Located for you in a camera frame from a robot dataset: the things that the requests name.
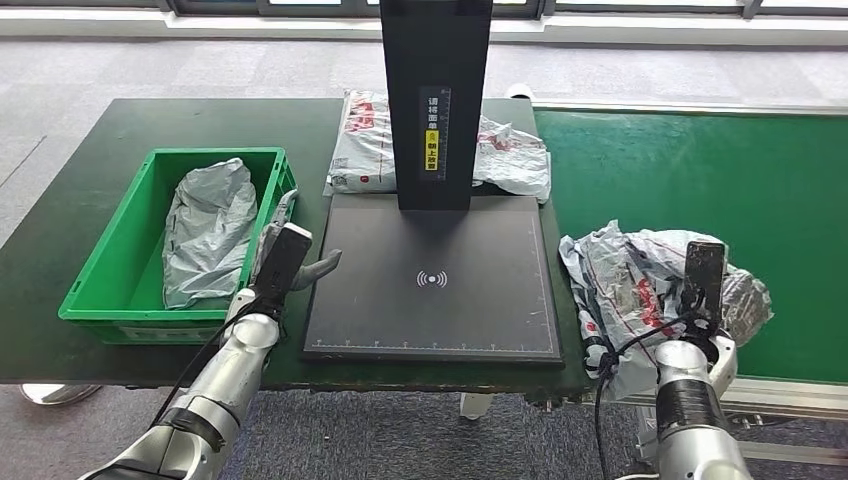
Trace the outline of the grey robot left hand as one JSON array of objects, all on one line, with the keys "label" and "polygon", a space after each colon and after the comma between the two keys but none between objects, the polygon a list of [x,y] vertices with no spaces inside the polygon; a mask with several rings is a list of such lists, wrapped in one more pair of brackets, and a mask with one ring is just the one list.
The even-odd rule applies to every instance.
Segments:
[{"label": "grey robot left hand", "polygon": [[[276,238],[282,231],[284,224],[291,218],[291,210],[293,209],[297,196],[297,189],[284,193],[273,210],[271,221],[262,228],[257,239],[248,285],[254,285],[257,282],[257,277],[259,276],[261,268],[264,267],[267,262],[267,257],[272,244],[276,241]],[[341,255],[341,250],[334,249],[331,250],[325,258],[310,265],[301,266],[297,275],[294,277],[291,289],[293,291],[300,291],[313,285],[319,279],[337,268]]]}]

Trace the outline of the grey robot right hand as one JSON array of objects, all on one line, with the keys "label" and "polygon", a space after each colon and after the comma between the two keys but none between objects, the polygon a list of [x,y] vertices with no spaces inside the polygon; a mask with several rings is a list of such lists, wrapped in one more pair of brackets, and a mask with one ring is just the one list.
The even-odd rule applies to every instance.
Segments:
[{"label": "grey robot right hand", "polygon": [[745,269],[727,266],[721,295],[722,328],[738,346],[748,343],[774,316],[768,288]]}]

